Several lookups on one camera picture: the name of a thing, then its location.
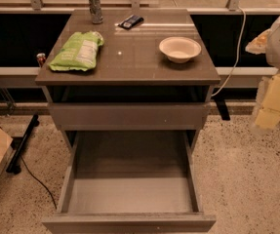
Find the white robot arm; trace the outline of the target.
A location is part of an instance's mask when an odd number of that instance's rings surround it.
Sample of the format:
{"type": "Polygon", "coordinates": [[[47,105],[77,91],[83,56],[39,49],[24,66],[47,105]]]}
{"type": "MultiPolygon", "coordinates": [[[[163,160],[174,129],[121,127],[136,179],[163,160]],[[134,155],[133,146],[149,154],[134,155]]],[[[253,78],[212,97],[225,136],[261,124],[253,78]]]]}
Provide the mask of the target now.
{"type": "Polygon", "coordinates": [[[253,125],[272,130],[280,122],[280,16],[269,29],[251,41],[245,51],[265,54],[266,62],[278,69],[271,78],[261,79],[253,111],[253,125]]]}

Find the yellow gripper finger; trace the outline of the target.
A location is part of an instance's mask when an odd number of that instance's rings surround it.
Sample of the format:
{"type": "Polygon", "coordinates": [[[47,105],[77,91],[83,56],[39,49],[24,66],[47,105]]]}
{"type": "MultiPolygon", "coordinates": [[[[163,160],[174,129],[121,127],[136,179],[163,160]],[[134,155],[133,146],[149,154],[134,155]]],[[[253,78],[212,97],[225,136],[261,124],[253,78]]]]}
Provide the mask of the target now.
{"type": "Polygon", "coordinates": [[[280,123],[280,72],[261,78],[252,117],[253,125],[263,130],[272,130],[280,123]]]}
{"type": "Polygon", "coordinates": [[[256,38],[254,38],[245,47],[245,51],[254,55],[264,54],[269,32],[270,30],[267,29],[264,32],[262,32],[260,35],[258,35],[256,38]]]}

